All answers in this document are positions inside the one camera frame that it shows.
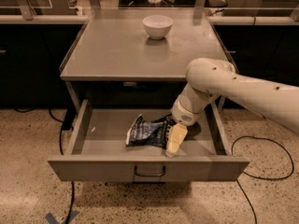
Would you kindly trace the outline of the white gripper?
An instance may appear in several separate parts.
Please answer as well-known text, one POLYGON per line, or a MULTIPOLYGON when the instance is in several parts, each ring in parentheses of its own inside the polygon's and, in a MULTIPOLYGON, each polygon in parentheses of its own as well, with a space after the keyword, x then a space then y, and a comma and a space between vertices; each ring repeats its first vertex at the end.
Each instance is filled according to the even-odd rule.
POLYGON ((177 124, 170 129, 168 135, 165 152, 167 157, 172 158, 177 154, 180 145, 188 133, 186 126, 192 126, 197 120, 199 120, 202 117, 203 109, 204 107, 201 104, 188 109, 180 102, 179 99, 174 102, 171 108, 171 114, 173 120, 177 124))

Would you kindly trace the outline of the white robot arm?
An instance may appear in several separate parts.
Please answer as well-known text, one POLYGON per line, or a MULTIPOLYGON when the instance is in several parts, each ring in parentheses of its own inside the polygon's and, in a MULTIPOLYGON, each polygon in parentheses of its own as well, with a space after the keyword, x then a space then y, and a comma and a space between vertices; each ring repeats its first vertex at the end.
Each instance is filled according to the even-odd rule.
POLYGON ((170 158, 177 154, 187 128, 220 96, 299 133, 298 87, 242 76, 231 63, 208 58, 191 61, 186 80, 187 85, 171 108, 175 125, 170 129, 165 152, 170 158))

